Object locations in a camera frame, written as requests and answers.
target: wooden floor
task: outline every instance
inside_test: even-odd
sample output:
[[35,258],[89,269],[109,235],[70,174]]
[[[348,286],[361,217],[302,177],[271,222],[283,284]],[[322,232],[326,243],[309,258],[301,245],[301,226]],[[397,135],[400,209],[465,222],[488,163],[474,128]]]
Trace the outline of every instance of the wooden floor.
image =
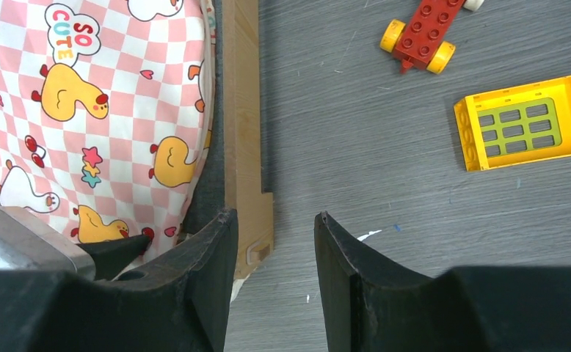
[[226,351],[327,350],[313,251],[321,210],[355,235],[382,230],[365,242],[430,276],[571,264],[571,158],[467,173],[451,109],[466,95],[571,74],[571,1],[463,10],[445,72],[400,76],[378,42],[418,3],[261,0],[275,252],[231,306]]

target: grid hole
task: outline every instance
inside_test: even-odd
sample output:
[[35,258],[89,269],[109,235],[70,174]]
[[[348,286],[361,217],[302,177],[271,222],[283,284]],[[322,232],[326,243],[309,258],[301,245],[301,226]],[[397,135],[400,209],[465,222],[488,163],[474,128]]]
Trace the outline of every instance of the grid hole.
[[530,124],[530,132],[532,133],[549,131],[550,129],[551,129],[550,120],[537,121]]
[[525,110],[528,117],[536,117],[549,114],[549,109],[547,109],[547,105],[540,104],[536,106],[530,106]]
[[521,114],[519,110],[511,110],[511,111],[504,111],[500,113],[500,121],[501,122],[510,122],[516,121],[521,118]]
[[501,150],[499,149],[498,145],[490,145],[485,147],[484,150],[487,152],[488,157],[498,156],[501,154]]
[[525,152],[527,149],[528,149],[528,145],[525,143],[525,141],[516,141],[516,142],[506,143],[506,153],[508,153],[508,154]]
[[543,136],[532,139],[534,149],[553,147],[554,144],[553,136]]
[[482,139],[485,142],[495,141],[498,138],[498,133],[496,130],[482,132]]
[[495,123],[495,121],[493,119],[493,115],[480,116],[480,117],[478,117],[478,119],[480,121],[480,127],[491,126],[492,124]]
[[516,126],[511,126],[511,127],[505,127],[501,130],[501,132],[502,132],[504,138],[522,136],[523,135],[523,126],[522,125],[516,125]]

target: yellow toy bin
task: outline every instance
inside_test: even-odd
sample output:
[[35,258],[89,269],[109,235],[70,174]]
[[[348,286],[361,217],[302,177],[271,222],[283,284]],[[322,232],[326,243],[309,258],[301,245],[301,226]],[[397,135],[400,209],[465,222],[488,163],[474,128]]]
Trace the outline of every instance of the yellow toy bin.
[[571,156],[571,76],[469,95],[454,113],[467,171]]

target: pink and white checkered cloth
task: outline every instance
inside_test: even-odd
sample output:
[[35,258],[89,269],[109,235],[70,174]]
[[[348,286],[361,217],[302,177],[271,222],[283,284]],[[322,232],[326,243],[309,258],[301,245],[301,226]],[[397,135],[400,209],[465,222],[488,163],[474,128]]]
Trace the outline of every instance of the pink and white checkered cloth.
[[171,249],[205,163],[211,0],[0,0],[0,205]]

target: red star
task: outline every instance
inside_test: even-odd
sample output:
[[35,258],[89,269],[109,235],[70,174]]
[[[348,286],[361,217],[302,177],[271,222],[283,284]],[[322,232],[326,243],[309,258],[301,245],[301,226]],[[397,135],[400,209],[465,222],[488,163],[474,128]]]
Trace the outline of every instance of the red star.
[[89,165],[91,165],[91,167],[95,167],[95,165],[97,165],[103,161],[102,157],[100,157],[98,154],[98,148],[97,147],[91,147],[89,149],[82,148],[82,152],[84,154],[84,158],[82,158],[82,160],[89,163]]

